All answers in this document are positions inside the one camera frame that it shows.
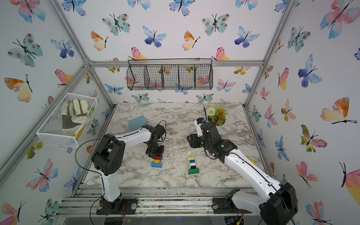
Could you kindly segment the blue long lego brick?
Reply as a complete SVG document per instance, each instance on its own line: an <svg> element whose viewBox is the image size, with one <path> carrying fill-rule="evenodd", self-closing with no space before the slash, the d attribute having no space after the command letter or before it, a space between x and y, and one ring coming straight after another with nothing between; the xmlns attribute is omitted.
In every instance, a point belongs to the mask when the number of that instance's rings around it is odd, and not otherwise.
<svg viewBox="0 0 360 225"><path fill-rule="evenodd" d="M162 168L162 163L152 162L152 163L151 163L151 166L152 166L153 168Z"/></svg>

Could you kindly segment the green long lego brick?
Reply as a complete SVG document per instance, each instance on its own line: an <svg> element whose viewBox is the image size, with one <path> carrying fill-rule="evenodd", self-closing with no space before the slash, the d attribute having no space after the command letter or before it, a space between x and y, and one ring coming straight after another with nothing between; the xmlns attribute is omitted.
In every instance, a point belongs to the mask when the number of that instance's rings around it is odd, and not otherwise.
<svg viewBox="0 0 360 225"><path fill-rule="evenodd" d="M199 168L189 169L188 174L198 174L200 172Z"/></svg>

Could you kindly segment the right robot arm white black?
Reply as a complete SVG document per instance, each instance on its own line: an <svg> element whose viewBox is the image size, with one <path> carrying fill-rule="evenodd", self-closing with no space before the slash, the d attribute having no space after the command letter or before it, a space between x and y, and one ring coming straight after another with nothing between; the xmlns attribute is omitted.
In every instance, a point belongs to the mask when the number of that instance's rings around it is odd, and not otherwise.
<svg viewBox="0 0 360 225"><path fill-rule="evenodd" d="M252 195L234 189L229 194L230 206L261 216L267 225L287 225L293 221L298 205L295 188L290 183L282 184L259 169L232 141L222 139L213 123L199 118L194 125L197 133L187 137L190 147L204 149L214 160L239 173L256 191Z"/></svg>

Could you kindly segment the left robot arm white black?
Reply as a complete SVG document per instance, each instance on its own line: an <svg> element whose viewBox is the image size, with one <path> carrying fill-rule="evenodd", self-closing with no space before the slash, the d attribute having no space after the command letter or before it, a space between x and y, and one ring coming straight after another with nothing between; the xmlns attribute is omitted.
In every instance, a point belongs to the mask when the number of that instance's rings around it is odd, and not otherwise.
<svg viewBox="0 0 360 225"><path fill-rule="evenodd" d="M141 143L147 144L147 154L154 160L161 160L164 146L160 145L166 136L166 128L160 124L156 127L144 125L136 131L121 136L105 135L92 157L95 169L101 174L103 183L103 198L114 203L121 196L118 185L118 175L124 153L127 149Z"/></svg>

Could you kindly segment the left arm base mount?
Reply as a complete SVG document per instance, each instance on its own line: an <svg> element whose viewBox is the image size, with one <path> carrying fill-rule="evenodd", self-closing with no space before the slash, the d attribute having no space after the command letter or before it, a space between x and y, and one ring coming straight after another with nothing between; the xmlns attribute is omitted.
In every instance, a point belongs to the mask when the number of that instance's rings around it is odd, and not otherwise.
<svg viewBox="0 0 360 225"><path fill-rule="evenodd" d="M97 215L135 215L138 205L136 198L118 198L114 202L109 202L101 198L97 207Z"/></svg>

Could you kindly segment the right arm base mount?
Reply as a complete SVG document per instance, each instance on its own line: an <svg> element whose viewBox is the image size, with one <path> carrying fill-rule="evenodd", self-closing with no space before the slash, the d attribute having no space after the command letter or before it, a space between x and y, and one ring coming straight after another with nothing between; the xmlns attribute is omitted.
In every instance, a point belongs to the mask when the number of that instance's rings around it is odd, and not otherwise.
<svg viewBox="0 0 360 225"><path fill-rule="evenodd" d="M211 208L213 209L214 214L230 214L230 213L239 213L244 211L245 214L250 214L248 210L238 209L235 204L232 202L232 197L240 188L234 188L230 191L225 197L214 197L212 199Z"/></svg>

